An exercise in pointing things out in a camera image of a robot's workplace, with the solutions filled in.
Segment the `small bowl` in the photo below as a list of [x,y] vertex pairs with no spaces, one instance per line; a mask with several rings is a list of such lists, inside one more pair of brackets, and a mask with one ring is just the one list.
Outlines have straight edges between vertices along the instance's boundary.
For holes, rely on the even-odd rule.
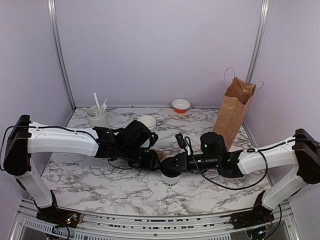
[[173,100],[171,102],[171,105],[173,107],[173,110],[178,114],[184,114],[191,106],[189,101],[181,98]]
[[149,130],[153,130],[156,126],[156,119],[153,116],[145,115],[138,118]]

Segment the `orange bowl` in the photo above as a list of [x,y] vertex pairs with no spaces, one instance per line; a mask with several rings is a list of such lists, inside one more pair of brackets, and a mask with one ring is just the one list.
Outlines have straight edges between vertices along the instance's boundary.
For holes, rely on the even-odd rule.
[[178,113],[178,114],[184,114],[188,111],[188,109],[178,109],[178,108],[173,108],[173,110]]
[[173,110],[178,114],[186,113],[191,106],[189,101],[181,98],[173,100],[171,102],[171,105],[173,107]]

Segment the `white cup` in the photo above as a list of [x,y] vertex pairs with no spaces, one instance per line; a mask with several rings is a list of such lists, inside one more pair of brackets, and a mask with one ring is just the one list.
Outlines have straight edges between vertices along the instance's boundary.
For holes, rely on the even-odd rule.
[[86,111],[86,116],[89,120],[90,128],[94,127],[104,127],[110,128],[109,120],[107,116],[107,110],[104,110],[101,115],[95,116],[94,112],[99,111],[96,105],[90,107]]
[[144,115],[138,118],[138,121],[143,123],[150,131],[156,126],[156,119],[150,115]]
[[163,182],[168,187],[173,187],[174,185],[176,185],[177,182],[179,181],[179,178],[180,178],[180,174],[175,177],[169,177],[169,176],[164,175],[163,173],[161,173],[161,175],[162,175]]

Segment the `wire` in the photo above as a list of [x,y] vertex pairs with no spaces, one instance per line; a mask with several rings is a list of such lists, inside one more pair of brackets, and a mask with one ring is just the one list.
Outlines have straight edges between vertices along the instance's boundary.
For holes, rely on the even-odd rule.
[[[5,169],[2,167],[2,164],[1,164],[1,155],[2,155],[3,148],[4,148],[6,135],[7,135],[8,130],[9,129],[13,129],[13,128],[15,128],[15,129],[36,129],[37,127],[36,126],[11,125],[11,126],[6,128],[6,130],[4,131],[4,134],[3,134],[3,139],[2,139],[1,148],[0,148],[0,170],[1,171],[5,171]],[[99,142],[97,141],[97,139],[87,131],[71,130],[71,129],[68,129],[68,128],[63,127],[63,126],[55,126],[55,125],[52,125],[52,126],[40,126],[40,127],[38,127],[38,129],[63,129],[65,131],[72,132],[72,133],[87,134],[99,145]]]
[[108,159],[108,164],[110,164],[112,167],[116,168],[116,169],[121,169],[121,170],[130,170],[130,169],[133,169],[134,167],[118,167],[118,166],[115,166],[115,165],[112,165],[110,163],[110,159]]
[[269,220],[269,222],[271,223],[270,228],[272,228],[272,226],[274,225],[274,223],[272,222],[272,219],[271,219],[270,217],[266,217],[265,219],[268,219],[268,220]]
[[281,220],[282,220],[282,209],[281,209],[280,204],[279,204],[279,209],[280,209],[280,219],[279,219],[279,222],[278,222],[278,224],[276,225],[276,227],[274,228],[274,230],[272,231],[272,233],[270,233],[269,236],[267,236],[267,237],[264,238],[265,240],[268,239],[268,238],[270,238],[270,237],[272,236],[272,234],[274,234],[275,231],[276,231],[276,230],[279,228],[279,226],[280,226],[280,223],[281,223]]
[[72,215],[74,215],[74,214],[76,214],[76,212],[73,212],[73,213],[68,214],[67,216],[64,217],[64,219],[66,219],[66,218],[68,218],[68,217],[70,217],[70,216],[72,216]]
[[47,222],[56,222],[56,223],[59,223],[59,225],[57,225],[58,227],[60,227],[60,225],[64,226],[64,227],[66,228],[67,232],[68,232],[68,236],[66,237],[65,240],[69,240],[69,238],[70,238],[70,229],[69,229],[69,227],[67,226],[67,224],[63,223],[62,221],[53,220],[53,219],[49,219],[49,220],[46,220],[46,221],[47,221]]
[[38,129],[63,129],[65,131],[71,132],[71,133],[81,133],[81,134],[87,134],[89,135],[98,145],[99,142],[97,141],[97,139],[91,135],[91,133],[87,132],[87,131],[82,131],[82,130],[71,130],[69,128],[63,127],[63,126],[39,126]]
[[253,183],[253,184],[251,184],[251,185],[249,185],[249,186],[244,186],[244,187],[240,187],[240,188],[232,188],[232,187],[228,187],[228,186],[223,186],[223,185],[221,185],[221,184],[219,184],[219,183],[217,183],[217,182],[215,182],[215,181],[212,181],[210,178],[206,177],[206,176],[200,171],[200,169],[199,169],[199,167],[198,167],[198,164],[197,164],[197,162],[196,162],[196,160],[195,160],[195,157],[194,157],[194,151],[193,151],[192,146],[191,146],[191,140],[190,140],[190,138],[189,138],[188,136],[186,136],[186,137],[184,138],[184,140],[185,140],[186,144],[188,145],[188,147],[190,148],[190,153],[191,153],[192,159],[193,159],[194,164],[195,164],[195,166],[196,166],[196,169],[199,171],[200,175],[201,175],[204,179],[206,179],[207,181],[209,181],[210,183],[212,183],[212,184],[214,184],[214,185],[217,185],[217,186],[219,186],[219,187],[221,187],[221,188],[228,189],[228,190],[234,190],[234,191],[239,191],[239,190],[244,190],[244,189],[252,188],[253,186],[259,184],[263,179],[265,179],[265,177],[266,177],[267,174],[268,174],[268,162],[267,162],[267,159],[266,159],[265,155],[262,153],[263,150],[258,150],[257,152],[262,155],[263,160],[264,160],[264,163],[265,163],[265,172],[264,172],[263,177],[262,177],[260,180],[258,180],[257,182],[255,182],[255,183]]
[[312,143],[315,143],[315,144],[320,145],[320,141],[316,141],[316,140],[309,139],[309,138],[296,138],[296,139],[291,139],[291,140],[288,141],[288,143],[293,142],[293,141],[309,141],[309,142],[312,142]]
[[[268,147],[268,148],[260,149],[260,151],[268,151],[268,150],[271,150],[271,149],[275,149],[275,148],[277,148],[277,147],[279,147],[279,146],[281,146],[281,145],[284,145],[284,144],[286,144],[285,141],[284,141],[284,142],[280,142],[280,143],[278,143],[277,145],[273,145],[273,146]],[[254,148],[249,148],[249,149],[247,150],[248,153],[254,153],[255,151],[256,151],[256,150],[255,150]]]

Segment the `paper bag handle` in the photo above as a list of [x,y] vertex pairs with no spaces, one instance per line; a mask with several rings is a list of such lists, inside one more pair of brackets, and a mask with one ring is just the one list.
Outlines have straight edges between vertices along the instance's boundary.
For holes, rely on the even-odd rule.
[[[234,69],[232,66],[228,67],[228,68],[224,71],[224,74],[223,74],[224,83],[225,83],[225,86],[226,86],[227,88],[229,87],[229,85],[227,84],[226,73],[227,73],[227,71],[228,71],[229,69],[232,69],[232,70],[233,70],[233,78],[232,78],[232,79],[234,79],[234,78],[236,77],[236,71],[235,71],[235,69]],[[261,85],[261,87],[259,87],[259,88],[256,89],[255,91],[258,91],[258,90],[262,89],[262,87],[265,85],[265,82],[264,82],[264,81],[258,81],[258,82],[261,82],[262,85]]]
[[224,77],[224,83],[225,83],[225,85],[226,85],[227,88],[229,87],[229,85],[227,84],[226,73],[227,73],[227,71],[228,71],[229,69],[232,69],[232,70],[233,70],[233,78],[232,78],[232,79],[234,79],[234,78],[236,77],[236,71],[235,71],[235,69],[234,69],[232,66],[228,67],[228,68],[224,71],[224,75],[223,75],[223,77]]

